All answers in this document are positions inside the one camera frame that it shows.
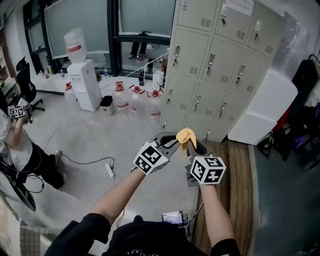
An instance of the yellow object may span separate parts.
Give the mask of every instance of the yellow object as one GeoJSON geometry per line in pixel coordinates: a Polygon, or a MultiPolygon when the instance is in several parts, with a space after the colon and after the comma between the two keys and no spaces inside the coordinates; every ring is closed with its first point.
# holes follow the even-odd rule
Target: yellow object
{"type": "Polygon", "coordinates": [[[179,131],[175,138],[182,144],[181,146],[184,151],[186,151],[186,148],[187,148],[186,142],[188,140],[192,141],[195,149],[197,148],[196,135],[194,131],[189,128],[185,128],[179,131]]]}

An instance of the plastic wrap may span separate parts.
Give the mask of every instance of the plastic wrap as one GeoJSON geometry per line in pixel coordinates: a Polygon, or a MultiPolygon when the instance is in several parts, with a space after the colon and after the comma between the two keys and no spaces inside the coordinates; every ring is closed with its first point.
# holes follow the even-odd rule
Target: plastic wrap
{"type": "Polygon", "coordinates": [[[287,12],[284,14],[284,19],[286,24],[281,42],[273,58],[272,68],[292,80],[301,61],[306,57],[310,34],[300,22],[287,12]]]}

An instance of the white wall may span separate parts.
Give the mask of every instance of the white wall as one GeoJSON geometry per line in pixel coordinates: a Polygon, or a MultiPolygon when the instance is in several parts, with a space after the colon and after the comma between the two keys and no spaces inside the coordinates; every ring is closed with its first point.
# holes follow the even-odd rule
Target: white wall
{"type": "Polygon", "coordinates": [[[23,0],[9,16],[5,23],[4,32],[14,69],[16,69],[17,63],[25,57],[25,61],[30,64],[30,77],[32,78],[36,76],[36,71],[31,60],[25,34],[23,6],[26,2],[28,0],[23,0]]]}
{"type": "Polygon", "coordinates": [[[320,47],[320,5],[315,0],[259,0],[279,14],[284,11],[310,33],[307,53],[318,54],[320,47]]]}

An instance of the wooden platform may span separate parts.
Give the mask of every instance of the wooden platform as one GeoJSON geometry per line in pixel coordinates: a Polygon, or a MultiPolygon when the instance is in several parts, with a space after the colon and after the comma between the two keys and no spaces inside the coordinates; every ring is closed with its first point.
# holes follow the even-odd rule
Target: wooden platform
{"type": "MultiPolygon", "coordinates": [[[[252,176],[248,146],[226,140],[223,143],[208,141],[214,155],[221,157],[226,165],[226,173],[216,186],[222,204],[230,215],[234,235],[242,256],[248,254],[252,228],[252,176]]],[[[198,203],[202,203],[199,190],[198,203]]],[[[211,246],[207,233],[205,210],[198,213],[194,225],[195,245],[210,255],[211,246]]]]}

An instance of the locker door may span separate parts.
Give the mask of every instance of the locker door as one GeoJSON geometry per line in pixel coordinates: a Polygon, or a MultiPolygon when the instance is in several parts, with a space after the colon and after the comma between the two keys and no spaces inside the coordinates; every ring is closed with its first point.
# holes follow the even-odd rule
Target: locker door
{"type": "Polygon", "coordinates": [[[271,56],[277,51],[284,26],[285,23],[279,16],[259,6],[248,47],[271,56]]]}
{"type": "Polygon", "coordinates": [[[169,74],[165,107],[187,111],[196,87],[196,80],[179,74],[169,74]]]}
{"type": "Polygon", "coordinates": [[[178,25],[211,31],[218,0],[181,0],[178,25]]]}
{"type": "Polygon", "coordinates": [[[186,112],[180,109],[165,109],[161,123],[164,132],[180,132],[184,123],[186,112]]]}
{"type": "Polygon", "coordinates": [[[209,36],[177,29],[174,38],[172,73],[198,78],[209,36]]]}
{"type": "Polygon", "coordinates": [[[199,84],[190,113],[202,117],[213,117],[217,113],[225,88],[211,82],[202,81],[199,84]]]}
{"type": "Polygon", "coordinates": [[[204,137],[214,142],[221,142],[234,126],[238,117],[248,105],[250,96],[229,90],[217,115],[204,130],[204,137]]]}
{"type": "Polygon", "coordinates": [[[242,48],[214,38],[201,79],[226,86],[235,70],[242,48]]]}
{"type": "Polygon", "coordinates": [[[253,94],[269,67],[269,59],[258,52],[247,50],[237,73],[232,77],[231,88],[246,94],[253,94]]]}
{"type": "Polygon", "coordinates": [[[195,114],[190,114],[185,122],[184,127],[190,128],[198,140],[204,139],[204,131],[211,118],[201,117],[195,114]]]}
{"type": "Polygon", "coordinates": [[[244,44],[247,38],[252,16],[246,15],[232,8],[228,8],[225,4],[226,0],[223,0],[218,22],[215,27],[215,33],[244,44]]]}

